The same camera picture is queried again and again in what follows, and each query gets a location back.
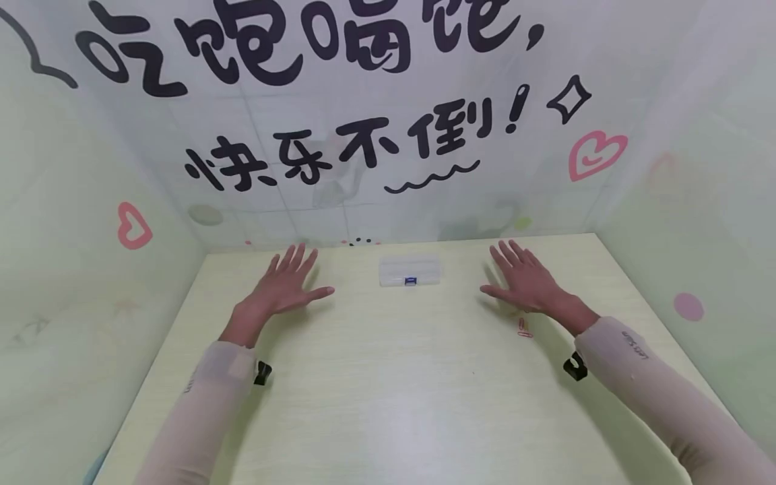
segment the exclamation mark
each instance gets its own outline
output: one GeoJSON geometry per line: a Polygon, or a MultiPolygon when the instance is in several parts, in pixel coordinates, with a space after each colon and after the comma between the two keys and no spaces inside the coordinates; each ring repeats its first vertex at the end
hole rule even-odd
{"type": "Polygon", "coordinates": [[[525,106],[525,100],[528,99],[528,91],[530,90],[531,86],[522,85],[518,88],[518,94],[514,95],[512,110],[509,112],[509,120],[512,123],[507,125],[507,133],[514,133],[518,128],[514,123],[520,119],[520,115],[523,113],[523,106],[525,106]]]}

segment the pink arm sleeve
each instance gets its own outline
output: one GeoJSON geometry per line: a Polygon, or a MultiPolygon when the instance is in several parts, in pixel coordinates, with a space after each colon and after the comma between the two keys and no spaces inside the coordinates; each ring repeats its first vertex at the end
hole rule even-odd
{"type": "Polygon", "coordinates": [[[588,369],[668,446],[695,485],[776,483],[776,466],[757,444],[631,328],[604,317],[575,344],[588,369]]]}
{"type": "Polygon", "coordinates": [[[135,484],[207,485],[255,369],[252,350],[212,343],[162,425],[135,484]]]}

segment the table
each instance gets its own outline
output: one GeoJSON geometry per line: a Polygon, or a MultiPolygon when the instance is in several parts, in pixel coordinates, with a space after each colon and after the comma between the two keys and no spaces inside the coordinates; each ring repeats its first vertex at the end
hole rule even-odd
{"type": "MultiPolygon", "coordinates": [[[[717,404],[712,390],[594,234],[525,237],[558,283],[626,322],[717,404]]],[[[213,483],[430,485],[689,483],[649,429],[593,376],[561,365],[572,339],[478,288],[501,276],[488,246],[456,241],[332,248],[317,286],[336,293],[276,317],[213,483]],[[385,255],[437,254],[441,284],[381,288],[385,255]]],[[[274,253],[209,255],[96,480],[131,483],[161,423],[232,306],[274,253]]]]}

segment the heart outline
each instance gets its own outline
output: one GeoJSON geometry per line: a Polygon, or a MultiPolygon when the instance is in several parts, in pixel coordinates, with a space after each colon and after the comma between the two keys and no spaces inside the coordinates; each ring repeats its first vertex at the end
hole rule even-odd
{"type": "MultiPolygon", "coordinates": [[[[628,137],[626,135],[614,135],[611,138],[606,137],[606,133],[601,130],[591,131],[587,135],[581,137],[571,148],[569,153],[569,178],[571,182],[579,182],[580,180],[595,175],[601,170],[611,167],[622,155],[622,152],[628,147],[628,137]],[[582,146],[590,140],[595,140],[595,153],[599,153],[611,144],[619,145],[617,153],[611,156],[607,161],[604,161],[600,165],[594,166],[590,170],[579,172],[577,159],[579,158],[579,151],[582,146]]],[[[589,158],[584,157],[582,164],[591,166],[593,162],[598,162],[603,157],[597,158],[591,161],[589,158]]]]}
{"type": "Polygon", "coordinates": [[[140,214],[140,211],[135,206],[128,202],[119,204],[119,222],[121,223],[117,233],[119,242],[130,251],[142,248],[154,237],[154,233],[151,232],[151,228],[148,226],[145,218],[143,218],[143,215],[140,214]],[[143,233],[135,239],[129,239],[133,224],[128,216],[134,217],[137,223],[140,224],[140,228],[143,229],[143,233]]]}

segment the right hand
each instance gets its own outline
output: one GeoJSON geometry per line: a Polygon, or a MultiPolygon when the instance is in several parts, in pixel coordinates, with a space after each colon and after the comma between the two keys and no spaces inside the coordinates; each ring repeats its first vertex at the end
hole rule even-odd
{"type": "Polygon", "coordinates": [[[490,255],[498,265],[508,289],[483,285],[480,291],[514,305],[528,313],[552,313],[553,307],[570,296],[563,291],[547,268],[528,249],[518,246],[512,239],[509,245],[500,241],[498,247],[490,246],[490,255]]]}
{"type": "Polygon", "coordinates": [[[563,291],[547,268],[528,249],[509,240],[490,246],[490,255],[498,265],[508,289],[483,285],[480,291],[516,306],[528,313],[545,314],[556,320],[574,337],[598,321],[599,317],[577,296],[563,291]]]}

